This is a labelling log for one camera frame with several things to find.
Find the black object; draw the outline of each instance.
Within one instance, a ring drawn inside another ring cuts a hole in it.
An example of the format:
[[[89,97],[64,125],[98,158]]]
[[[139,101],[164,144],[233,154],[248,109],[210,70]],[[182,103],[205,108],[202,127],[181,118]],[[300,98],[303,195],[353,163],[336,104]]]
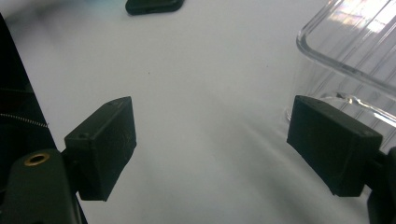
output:
[[[338,196],[360,196],[382,135],[320,100],[296,96],[288,143]]]
[[[2,224],[87,223],[76,192],[106,201],[136,147],[131,97],[101,106],[65,142],[62,155],[44,149],[14,162]]]
[[[58,150],[40,150],[14,162],[2,223],[81,223]]]
[[[82,200],[106,201],[136,147],[130,97],[102,105],[66,136],[65,157],[78,163]]]
[[[296,96],[287,141],[333,194],[358,197],[369,186],[370,223],[395,223],[396,147],[379,151],[381,134],[320,100]]]
[[[128,0],[125,8],[131,15],[172,12],[181,8],[184,0]]]
[[[6,22],[0,14],[0,204],[12,163],[56,148]]]

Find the transparent plastic box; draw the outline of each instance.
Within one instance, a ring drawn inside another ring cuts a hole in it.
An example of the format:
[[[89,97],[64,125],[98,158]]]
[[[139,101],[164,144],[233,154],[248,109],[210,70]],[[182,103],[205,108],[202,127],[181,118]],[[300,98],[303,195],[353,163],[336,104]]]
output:
[[[384,135],[396,147],[396,0],[328,4],[297,36],[304,55],[292,99],[327,102]]]

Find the white table surface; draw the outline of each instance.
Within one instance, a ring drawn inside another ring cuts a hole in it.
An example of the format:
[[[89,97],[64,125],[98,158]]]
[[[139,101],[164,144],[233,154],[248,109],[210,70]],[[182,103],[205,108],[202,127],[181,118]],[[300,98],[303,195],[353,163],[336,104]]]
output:
[[[128,16],[125,0],[1,0],[57,147],[131,95],[137,148],[90,223],[368,223],[287,145],[295,36],[324,0],[186,0]]]

